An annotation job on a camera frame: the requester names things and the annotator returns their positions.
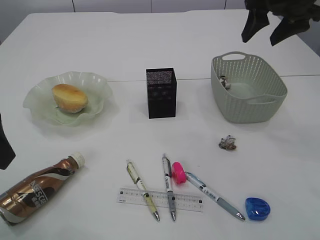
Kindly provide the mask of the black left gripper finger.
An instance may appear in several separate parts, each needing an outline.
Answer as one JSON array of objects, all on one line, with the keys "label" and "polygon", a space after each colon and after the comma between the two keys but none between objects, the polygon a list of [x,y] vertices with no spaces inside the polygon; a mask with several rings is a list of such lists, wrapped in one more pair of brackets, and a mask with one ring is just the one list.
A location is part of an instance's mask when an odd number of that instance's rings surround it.
[{"label": "black left gripper finger", "polygon": [[0,120],[0,169],[6,170],[15,157],[16,153],[5,135],[2,120]]}]

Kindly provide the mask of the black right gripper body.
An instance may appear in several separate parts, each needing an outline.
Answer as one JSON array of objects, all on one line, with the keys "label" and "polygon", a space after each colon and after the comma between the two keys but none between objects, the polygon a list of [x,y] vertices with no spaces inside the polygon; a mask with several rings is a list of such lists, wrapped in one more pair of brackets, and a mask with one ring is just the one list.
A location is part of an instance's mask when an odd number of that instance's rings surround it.
[{"label": "black right gripper body", "polygon": [[314,0],[246,0],[244,3],[247,10],[262,9],[293,21],[320,20],[320,6]]}]

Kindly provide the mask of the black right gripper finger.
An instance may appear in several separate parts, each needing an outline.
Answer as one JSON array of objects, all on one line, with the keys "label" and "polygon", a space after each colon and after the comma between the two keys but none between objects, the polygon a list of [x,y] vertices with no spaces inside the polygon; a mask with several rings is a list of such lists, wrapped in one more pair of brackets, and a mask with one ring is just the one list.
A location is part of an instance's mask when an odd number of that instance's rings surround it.
[{"label": "black right gripper finger", "polygon": [[272,46],[275,46],[293,35],[306,32],[309,28],[308,19],[290,20],[284,17],[272,32],[269,38],[270,43]]},{"label": "black right gripper finger", "polygon": [[258,31],[270,24],[268,11],[264,9],[250,9],[244,29],[241,33],[242,41],[247,43]]}]

